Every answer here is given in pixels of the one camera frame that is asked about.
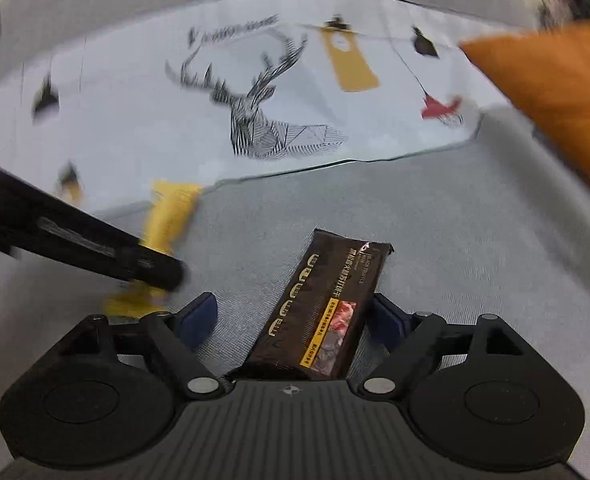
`yellow label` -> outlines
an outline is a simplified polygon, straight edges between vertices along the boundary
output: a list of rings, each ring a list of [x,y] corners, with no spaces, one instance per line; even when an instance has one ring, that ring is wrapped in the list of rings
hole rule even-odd
[[[379,79],[368,66],[353,31],[323,27],[322,38],[344,92],[363,92],[379,86]]]
[[[335,309],[339,300],[337,298],[331,298],[328,300],[328,304],[326,305],[326,310],[324,311],[324,315],[322,319],[319,321],[317,325],[317,330],[315,331],[315,335],[310,340],[310,344],[306,349],[304,356],[302,357],[299,364],[306,368],[310,368],[315,360],[317,352],[319,351],[319,347],[322,345],[322,341],[324,340],[324,336],[326,335],[326,331],[328,330],[328,326],[330,325],[332,315],[334,314]]]

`white blanket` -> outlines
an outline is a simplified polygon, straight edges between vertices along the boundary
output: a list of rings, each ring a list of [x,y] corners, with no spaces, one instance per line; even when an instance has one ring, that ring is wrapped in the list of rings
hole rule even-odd
[[[337,15],[348,31],[324,28]],[[158,178],[209,186],[457,146],[481,108],[507,103],[457,44],[506,30],[397,0],[193,3],[7,78],[0,166],[97,211],[147,199]],[[35,114],[40,100],[58,103]]]

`orange pillow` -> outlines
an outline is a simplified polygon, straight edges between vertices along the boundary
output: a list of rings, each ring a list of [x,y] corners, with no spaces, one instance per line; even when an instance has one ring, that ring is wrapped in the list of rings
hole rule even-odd
[[[590,181],[590,22],[461,48]]]

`gray sofa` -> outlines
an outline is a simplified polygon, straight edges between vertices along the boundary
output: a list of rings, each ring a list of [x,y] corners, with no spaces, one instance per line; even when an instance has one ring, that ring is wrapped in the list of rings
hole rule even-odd
[[[55,44],[186,1],[6,0],[0,78]],[[520,0],[413,1],[529,23]],[[379,290],[396,304],[450,322],[500,314],[577,389],[587,418],[571,463],[590,478],[590,191],[532,133],[516,110],[487,110],[476,138],[454,150],[206,193],[177,249],[191,279],[172,298],[180,307],[210,290],[219,300],[203,361],[221,374],[243,360],[313,228],[390,242]],[[137,233],[145,214],[134,206],[106,218]],[[0,395],[116,286],[31,254],[0,255]],[[365,337],[353,374],[380,356]]]

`meat image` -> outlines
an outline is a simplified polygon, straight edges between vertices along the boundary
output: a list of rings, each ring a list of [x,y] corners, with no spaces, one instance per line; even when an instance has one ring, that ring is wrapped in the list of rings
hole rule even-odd
[[[330,375],[332,367],[339,355],[339,350],[344,342],[344,336],[346,335],[356,306],[357,303],[351,301],[340,301],[337,304],[334,314],[332,314],[331,322],[328,325],[328,331],[324,336],[324,340],[317,352],[311,369],[325,375]]]

